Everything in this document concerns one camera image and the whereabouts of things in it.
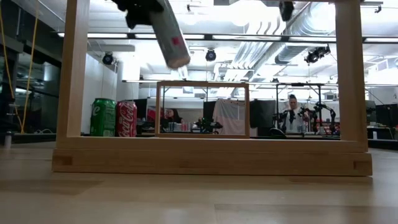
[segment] person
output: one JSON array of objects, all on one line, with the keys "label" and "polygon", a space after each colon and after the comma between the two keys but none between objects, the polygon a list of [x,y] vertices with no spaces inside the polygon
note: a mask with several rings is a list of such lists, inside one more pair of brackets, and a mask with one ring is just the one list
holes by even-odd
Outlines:
[{"label": "person", "polygon": [[167,109],[165,118],[169,122],[176,122],[178,124],[183,123],[183,119],[178,115],[177,109]]},{"label": "person", "polygon": [[[308,119],[308,114],[304,113],[301,117],[299,116],[300,107],[297,102],[297,98],[295,95],[291,94],[289,96],[289,107],[293,113],[288,113],[286,117],[286,132],[287,133],[302,133],[305,132],[304,121]],[[295,119],[290,122],[290,115],[293,115]]]}]

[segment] security camera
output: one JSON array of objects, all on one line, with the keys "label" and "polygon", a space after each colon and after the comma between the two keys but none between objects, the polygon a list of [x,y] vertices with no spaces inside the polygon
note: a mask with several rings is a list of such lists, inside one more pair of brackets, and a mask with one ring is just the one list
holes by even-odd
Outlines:
[{"label": "security camera", "polygon": [[105,65],[112,65],[112,63],[114,62],[113,53],[112,52],[106,52],[105,56],[102,58],[102,62]]},{"label": "security camera", "polygon": [[308,52],[308,55],[304,58],[308,64],[315,63],[325,55],[330,54],[329,45],[327,47],[317,47],[315,50]]},{"label": "security camera", "polygon": [[216,52],[214,51],[214,49],[208,49],[207,53],[206,53],[206,61],[208,62],[212,62],[214,60],[216,60]]}]

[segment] can label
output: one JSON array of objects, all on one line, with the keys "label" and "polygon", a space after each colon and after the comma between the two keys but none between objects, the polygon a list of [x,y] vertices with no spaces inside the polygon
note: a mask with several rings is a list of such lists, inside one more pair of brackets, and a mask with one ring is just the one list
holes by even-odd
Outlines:
[{"label": "can label", "polygon": [[137,107],[134,102],[120,101],[116,107],[116,136],[135,137],[137,125]]},{"label": "can label", "polygon": [[115,102],[108,99],[95,99],[91,109],[91,136],[114,136],[114,124],[116,122]]}]

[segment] yellow cable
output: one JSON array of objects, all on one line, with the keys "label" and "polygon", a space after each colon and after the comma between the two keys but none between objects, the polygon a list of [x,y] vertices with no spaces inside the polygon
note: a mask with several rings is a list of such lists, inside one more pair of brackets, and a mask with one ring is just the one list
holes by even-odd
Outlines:
[{"label": "yellow cable", "polygon": [[8,67],[8,58],[7,58],[7,48],[6,48],[6,38],[4,35],[4,26],[2,22],[2,12],[1,12],[1,6],[0,6],[0,25],[1,25],[1,38],[2,38],[2,47],[4,51],[4,63],[6,64],[6,70],[7,70],[7,75],[8,75],[8,84],[10,86],[10,91],[11,91],[11,97],[14,100],[14,109],[15,109],[15,114],[17,115],[18,121],[19,121],[19,127],[22,130],[22,122],[18,114],[18,109],[15,106],[15,96],[14,96],[14,90],[12,89],[12,84],[11,84],[11,76],[10,76],[10,70]]},{"label": "yellow cable", "polygon": [[24,120],[22,122],[21,134],[24,134],[24,127],[25,127],[25,120],[26,120],[26,109],[27,109],[27,102],[29,99],[30,75],[32,74],[33,56],[34,56],[34,50],[35,50],[37,22],[39,21],[38,18],[39,18],[39,1],[36,0],[35,27],[34,27],[34,31],[33,31],[32,51],[30,53],[30,66],[29,66],[29,75],[27,77],[26,97],[25,97],[25,107],[24,107]]}]

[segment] green soda can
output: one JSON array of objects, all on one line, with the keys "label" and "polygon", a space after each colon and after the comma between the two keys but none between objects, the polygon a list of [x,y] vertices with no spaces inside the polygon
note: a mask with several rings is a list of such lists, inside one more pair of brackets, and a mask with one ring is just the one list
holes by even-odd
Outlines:
[{"label": "green soda can", "polygon": [[90,135],[114,137],[116,103],[114,100],[97,98],[91,108]]}]

